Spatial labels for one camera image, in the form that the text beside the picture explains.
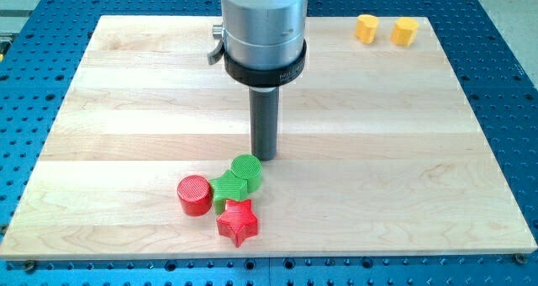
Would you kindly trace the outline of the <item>silver robot arm cylinder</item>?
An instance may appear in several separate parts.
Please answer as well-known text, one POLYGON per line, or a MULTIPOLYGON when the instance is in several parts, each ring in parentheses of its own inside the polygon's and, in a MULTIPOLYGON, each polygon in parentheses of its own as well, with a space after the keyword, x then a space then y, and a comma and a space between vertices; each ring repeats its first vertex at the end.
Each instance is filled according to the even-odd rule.
POLYGON ((293 81, 304 67, 308 0, 221 0, 222 24, 213 27, 219 42, 208 54, 224 59, 237 82, 263 93, 293 81))

